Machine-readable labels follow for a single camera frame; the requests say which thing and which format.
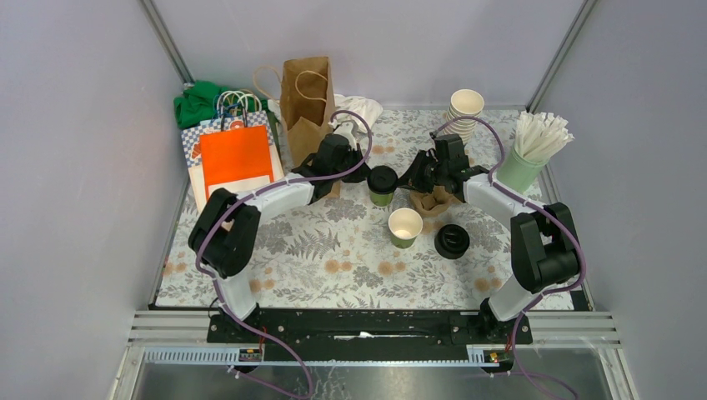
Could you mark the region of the green paper cup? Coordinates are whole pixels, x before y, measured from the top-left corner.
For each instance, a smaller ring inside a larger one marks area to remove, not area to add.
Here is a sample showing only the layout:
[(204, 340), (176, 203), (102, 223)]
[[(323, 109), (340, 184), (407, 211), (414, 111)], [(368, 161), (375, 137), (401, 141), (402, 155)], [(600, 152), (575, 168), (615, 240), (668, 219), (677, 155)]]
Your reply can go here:
[(388, 220), (391, 242), (397, 248), (411, 247), (421, 233), (424, 222), (412, 208), (399, 208), (393, 211)]
[(370, 191), (369, 198), (374, 206), (379, 208), (386, 208), (393, 201), (394, 192), (378, 193)]

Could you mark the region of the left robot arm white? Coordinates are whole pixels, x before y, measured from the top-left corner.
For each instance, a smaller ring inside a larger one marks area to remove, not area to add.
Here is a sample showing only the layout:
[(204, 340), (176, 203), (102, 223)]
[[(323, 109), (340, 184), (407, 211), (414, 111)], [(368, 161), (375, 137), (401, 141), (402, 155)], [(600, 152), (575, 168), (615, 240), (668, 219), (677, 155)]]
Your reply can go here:
[(258, 334), (258, 319), (251, 314), (258, 302), (247, 272), (259, 226), (319, 201), (335, 183), (362, 182), (369, 175), (370, 153), (331, 133), (284, 178), (252, 191), (219, 189), (207, 201), (188, 245), (197, 270), (211, 279), (219, 306), (229, 315), (226, 329), (235, 340), (246, 343)]

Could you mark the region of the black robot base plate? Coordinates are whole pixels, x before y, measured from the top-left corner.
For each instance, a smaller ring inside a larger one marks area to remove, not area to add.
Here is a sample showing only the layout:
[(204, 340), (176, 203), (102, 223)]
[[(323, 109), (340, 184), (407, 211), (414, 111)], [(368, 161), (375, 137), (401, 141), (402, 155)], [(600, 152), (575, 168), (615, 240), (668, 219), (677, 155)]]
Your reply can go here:
[(214, 314), (208, 343), (253, 344), (292, 356), (302, 350), (329, 354), (356, 348), (387, 353), (489, 345), (508, 350), (512, 343), (533, 342), (526, 317), (519, 323), (495, 322), (483, 307), (479, 312), (256, 307), (245, 322), (242, 327), (225, 312)]

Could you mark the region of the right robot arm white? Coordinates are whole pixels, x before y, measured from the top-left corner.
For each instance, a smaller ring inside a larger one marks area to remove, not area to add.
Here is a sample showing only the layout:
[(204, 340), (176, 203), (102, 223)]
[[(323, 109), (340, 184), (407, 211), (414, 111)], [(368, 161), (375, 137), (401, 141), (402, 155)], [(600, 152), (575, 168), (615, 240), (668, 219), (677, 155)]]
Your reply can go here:
[(463, 203), (480, 208), (510, 233), (513, 275), (484, 304), (479, 335), (499, 343), (511, 332), (510, 320), (530, 309), (544, 293), (579, 281), (586, 262), (569, 209), (560, 202), (540, 206), (500, 183), (485, 167), (470, 166), (462, 140), (439, 136), (434, 148), (420, 150), (397, 185), (420, 193), (442, 187)]

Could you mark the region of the black cup lid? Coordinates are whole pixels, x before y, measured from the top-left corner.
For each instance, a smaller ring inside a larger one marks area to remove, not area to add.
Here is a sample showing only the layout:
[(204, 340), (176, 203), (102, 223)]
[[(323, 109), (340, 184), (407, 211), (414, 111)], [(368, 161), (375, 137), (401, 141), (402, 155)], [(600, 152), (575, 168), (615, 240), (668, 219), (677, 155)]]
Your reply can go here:
[(373, 167), (367, 177), (369, 191), (378, 195), (388, 195), (396, 190), (398, 174), (385, 165)]

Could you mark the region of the brown pulp cup carrier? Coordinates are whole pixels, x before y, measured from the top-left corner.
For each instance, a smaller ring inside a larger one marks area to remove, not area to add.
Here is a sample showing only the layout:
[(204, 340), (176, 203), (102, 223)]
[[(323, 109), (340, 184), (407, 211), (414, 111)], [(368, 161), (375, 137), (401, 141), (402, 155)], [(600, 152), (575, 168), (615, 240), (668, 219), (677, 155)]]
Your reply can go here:
[(437, 217), (451, 206), (461, 203), (453, 194), (447, 192), (444, 186), (436, 186), (430, 193), (412, 191), (409, 193), (409, 199), (413, 209), (422, 218)]

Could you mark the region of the brown paper bag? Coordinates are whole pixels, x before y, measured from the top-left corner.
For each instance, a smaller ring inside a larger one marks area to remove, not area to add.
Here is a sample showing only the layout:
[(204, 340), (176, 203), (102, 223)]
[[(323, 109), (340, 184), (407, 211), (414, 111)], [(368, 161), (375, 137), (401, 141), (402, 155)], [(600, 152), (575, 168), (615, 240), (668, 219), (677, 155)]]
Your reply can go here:
[[(274, 96), (261, 86), (260, 75), (265, 70), (274, 72), (279, 95)], [(253, 85), (278, 103), (293, 165), (299, 166), (317, 152), (325, 135), (331, 132), (329, 121), (336, 107), (329, 57), (290, 59), (281, 69), (258, 67), (253, 72)]]

